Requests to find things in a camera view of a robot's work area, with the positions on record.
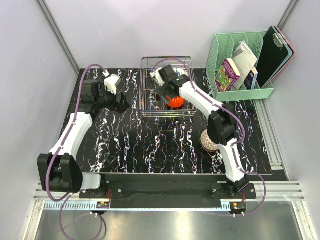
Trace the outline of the orange glossy bowl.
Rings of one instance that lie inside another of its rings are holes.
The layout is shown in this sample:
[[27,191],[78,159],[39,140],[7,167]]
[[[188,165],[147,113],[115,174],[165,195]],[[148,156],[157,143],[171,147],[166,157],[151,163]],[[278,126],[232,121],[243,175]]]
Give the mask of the orange glossy bowl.
[[167,105],[171,108],[180,108],[185,103],[185,99],[182,98],[181,96],[177,96],[174,98],[169,97],[168,99],[169,99],[169,103]]

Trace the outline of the blue white patterned bowl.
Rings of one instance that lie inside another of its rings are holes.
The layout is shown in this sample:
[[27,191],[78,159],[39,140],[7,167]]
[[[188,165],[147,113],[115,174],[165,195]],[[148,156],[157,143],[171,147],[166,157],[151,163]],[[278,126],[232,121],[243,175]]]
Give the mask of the blue white patterned bowl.
[[173,70],[176,72],[177,76],[180,77],[182,75],[189,76],[188,70],[186,68],[173,68]]

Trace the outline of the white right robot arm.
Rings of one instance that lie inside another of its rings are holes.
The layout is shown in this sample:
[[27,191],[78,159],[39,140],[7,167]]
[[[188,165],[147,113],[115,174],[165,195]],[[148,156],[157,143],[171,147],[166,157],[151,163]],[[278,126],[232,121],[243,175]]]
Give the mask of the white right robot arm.
[[237,127],[243,125],[233,106],[215,100],[188,75],[177,73],[170,65],[151,71],[150,76],[157,81],[155,92],[165,103],[181,97],[207,118],[208,137],[218,146],[224,162],[228,195],[235,199],[243,195],[249,181],[240,161],[238,143],[245,139],[245,130],[241,130],[238,139]]

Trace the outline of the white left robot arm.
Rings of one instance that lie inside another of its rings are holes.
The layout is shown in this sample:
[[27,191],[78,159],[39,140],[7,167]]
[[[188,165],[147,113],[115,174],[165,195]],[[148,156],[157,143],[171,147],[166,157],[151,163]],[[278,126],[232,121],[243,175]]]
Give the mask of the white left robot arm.
[[102,110],[108,109],[123,114],[128,108],[124,93],[117,94],[121,79],[112,74],[104,82],[85,80],[76,110],[58,142],[47,154],[37,159],[42,189],[46,192],[78,193],[90,190],[97,198],[108,193],[108,186],[98,173],[81,171],[76,159],[87,131]]

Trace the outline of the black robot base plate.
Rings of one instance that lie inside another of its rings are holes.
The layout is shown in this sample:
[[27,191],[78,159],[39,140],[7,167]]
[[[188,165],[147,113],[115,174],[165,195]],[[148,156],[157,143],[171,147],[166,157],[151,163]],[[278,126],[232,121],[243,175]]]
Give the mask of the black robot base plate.
[[222,206],[221,200],[257,198],[253,183],[240,192],[223,174],[102,173],[102,186],[87,190],[82,199],[103,200],[111,192],[111,209],[209,209]]

